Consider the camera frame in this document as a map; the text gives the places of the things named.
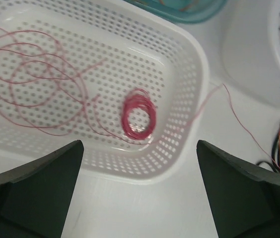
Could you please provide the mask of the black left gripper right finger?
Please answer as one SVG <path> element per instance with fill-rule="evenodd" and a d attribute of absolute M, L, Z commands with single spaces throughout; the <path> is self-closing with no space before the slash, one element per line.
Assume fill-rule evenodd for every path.
<path fill-rule="evenodd" d="M 280 238 L 280 174 L 204 140 L 197 157 L 220 238 Z"/>

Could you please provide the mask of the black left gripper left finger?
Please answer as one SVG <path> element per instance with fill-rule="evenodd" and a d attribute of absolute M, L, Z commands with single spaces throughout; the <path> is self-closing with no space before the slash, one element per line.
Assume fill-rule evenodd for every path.
<path fill-rule="evenodd" d="M 80 140 L 0 174 L 0 238 L 59 238 L 81 167 Z"/>

